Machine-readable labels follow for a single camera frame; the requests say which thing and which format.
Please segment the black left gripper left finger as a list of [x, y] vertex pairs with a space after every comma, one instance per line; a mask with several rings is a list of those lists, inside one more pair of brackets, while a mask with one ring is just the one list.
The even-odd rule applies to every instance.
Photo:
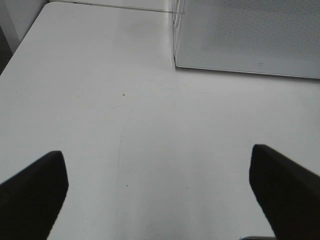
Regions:
[[0, 185], [0, 238], [46, 240], [69, 181], [61, 151], [51, 151]]

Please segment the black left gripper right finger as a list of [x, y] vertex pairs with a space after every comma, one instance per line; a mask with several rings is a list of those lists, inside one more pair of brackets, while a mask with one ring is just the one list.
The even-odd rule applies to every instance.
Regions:
[[249, 183], [278, 240], [320, 238], [320, 177], [264, 145], [252, 148]]

